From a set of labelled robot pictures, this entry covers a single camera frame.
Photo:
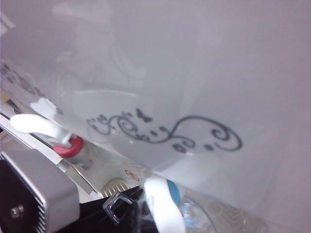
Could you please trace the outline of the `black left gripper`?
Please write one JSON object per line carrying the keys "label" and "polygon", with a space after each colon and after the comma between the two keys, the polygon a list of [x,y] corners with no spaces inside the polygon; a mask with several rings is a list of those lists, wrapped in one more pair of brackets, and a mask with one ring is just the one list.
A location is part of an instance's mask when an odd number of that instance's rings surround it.
{"label": "black left gripper", "polygon": [[[108,198],[80,203],[78,219],[79,233],[111,233],[115,225],[109,218],[103,204]],[[150,233],[151,212],[143,197],[143,189],[138,188],[132,196],[133,202],[127,205],[125,214],[116,227],[117,233]]]}

